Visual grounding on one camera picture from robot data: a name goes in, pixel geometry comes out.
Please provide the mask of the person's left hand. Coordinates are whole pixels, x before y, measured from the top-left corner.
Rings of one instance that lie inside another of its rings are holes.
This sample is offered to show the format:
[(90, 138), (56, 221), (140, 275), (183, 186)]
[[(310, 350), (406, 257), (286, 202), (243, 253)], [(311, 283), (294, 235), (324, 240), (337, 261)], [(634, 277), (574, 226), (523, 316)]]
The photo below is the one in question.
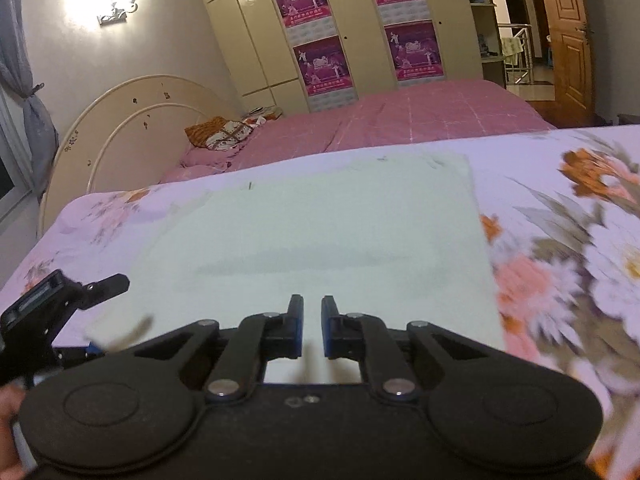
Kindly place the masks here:
[(17, 454), (12, 432), (12, 420), (20, 410), (25, 391), (9, 384), (0, 389), (0, 479), (22, 480), (24, 467)]

